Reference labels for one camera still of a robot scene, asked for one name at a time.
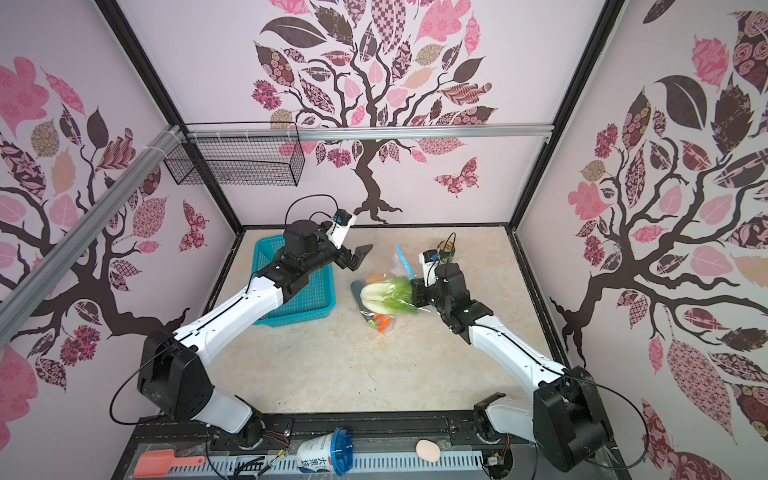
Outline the napa cabbage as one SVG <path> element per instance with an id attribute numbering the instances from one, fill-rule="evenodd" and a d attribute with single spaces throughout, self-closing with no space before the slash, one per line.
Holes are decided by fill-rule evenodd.
<path id="1" fill-rule="evenodd" d="M 417 315 L 419 309 L 411 304 L 411 282 L 406 277 L 394 277 L 383 282 L 367 284 L 360 293 L 365 308 L 389 316 Z"/>

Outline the clear zip top bag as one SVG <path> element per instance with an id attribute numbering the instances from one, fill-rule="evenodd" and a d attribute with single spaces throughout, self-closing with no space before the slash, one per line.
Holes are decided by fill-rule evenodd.
<path id="1" fill-rule="evenodd" d="M 415 279 L 415 271 L 402 246 L 396 244 L 393 268 L 386 273 L 371 274 L 365 280 L 353 281 L 350 291 L 364 321 L 377 333 L 386 334 L 399 317 L 419 313 L 411 285 Z"/>

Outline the orange toy carrot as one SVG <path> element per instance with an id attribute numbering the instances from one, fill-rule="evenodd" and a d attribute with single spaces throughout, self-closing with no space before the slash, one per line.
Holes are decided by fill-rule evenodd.
<path id="1" fill-rule="evenodd" d="M 377 332 L 386 333 L 393 326 L 394 319 L 388 315 L 375 314 L 371 322 Z"/>

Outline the teal plastic basket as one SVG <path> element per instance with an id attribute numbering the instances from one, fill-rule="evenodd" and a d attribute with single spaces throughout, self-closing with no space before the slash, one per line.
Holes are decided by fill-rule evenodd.
<path id="1" fill-rule="evenodd" d="M 284 246 L 281 235 L 258 240 L 253 250 L 252 272 L 265 267 Z M 286 304 L 260 318 L 256 324 L 271 328 L 288 326 L 330 316 L 336 306 L 333 270 L 330 265 L 314 272 L 309 283 Z"/>

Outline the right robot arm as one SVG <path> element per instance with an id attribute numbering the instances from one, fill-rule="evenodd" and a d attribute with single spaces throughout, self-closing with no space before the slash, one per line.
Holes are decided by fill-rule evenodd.
<path id="1" fill-rule="evenodd" d="M 613 440 L 598 387 L 585 369 L 568 369 L 512 333 L 471 297 L 457 264 L 429 261 L 422 271 L 411 281 L 415 305 L 434 307 L 453 334 L 496 361 L 528 395 L 526 405 L 502 395 L 480 408 L 493 432 L 529 441 L 561 472 Z"/>

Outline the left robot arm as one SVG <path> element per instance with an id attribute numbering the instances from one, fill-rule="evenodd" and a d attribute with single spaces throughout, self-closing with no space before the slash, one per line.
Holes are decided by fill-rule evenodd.
<path id="1" fill-rule="evenodd" d="M 356 220 L 354 214 L 337 211 L 321 224 L 297 220 L 288 225 L 283 248 L 236 295 L 172 333 L 158 331 L 145 339 L 138 392 L 175 422 L 210 425 L 245 449 L 256 447 L 265 429 L 261 413 L 214 386 L 206 368 L 248 327 L 292 300 L 313 273 L 330 264 L 358 269 L 372 248 L 344 246 Z"/>

